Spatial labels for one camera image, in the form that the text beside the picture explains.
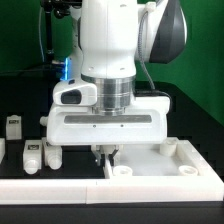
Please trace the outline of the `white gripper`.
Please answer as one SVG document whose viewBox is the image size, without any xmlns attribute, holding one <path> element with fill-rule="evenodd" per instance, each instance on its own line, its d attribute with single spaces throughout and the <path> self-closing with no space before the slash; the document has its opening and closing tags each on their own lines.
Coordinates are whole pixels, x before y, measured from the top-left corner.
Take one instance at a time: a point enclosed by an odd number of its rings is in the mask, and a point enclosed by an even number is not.
<svg viewBox="0 0 224 224">
<path fill-rule="evenodd" d="M 95 162 L 101 165 L 102 147 L 115 145 L 109 161 L 114 166 L 120 144 L 161 143 L 167 137 L 170 99 L 166 96 L 136 97 L 122 115 L 99 115 L 91 107 L 52 105 L 47 122 L 51 145 L 93 145 Z"/>
</svg>

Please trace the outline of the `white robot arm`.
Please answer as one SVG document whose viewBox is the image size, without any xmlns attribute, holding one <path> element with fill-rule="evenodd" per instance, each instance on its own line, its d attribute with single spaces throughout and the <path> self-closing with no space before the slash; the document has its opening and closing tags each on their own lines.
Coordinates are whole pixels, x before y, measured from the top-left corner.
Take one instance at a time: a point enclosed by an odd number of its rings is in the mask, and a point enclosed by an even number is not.
<svg viewBox="0 0 224 224">
<path fill-rule="evenodd" d="M 135 62 L 168 63 L 183 51 L 179 0 L 83 0 L 71 14 L 72 76 L 54 88 L 48 142 L 90 145 L 98 159 L 123 146 L 163 142 L 171 99 L 156 88 L 134 94 Z"/>
</svg>

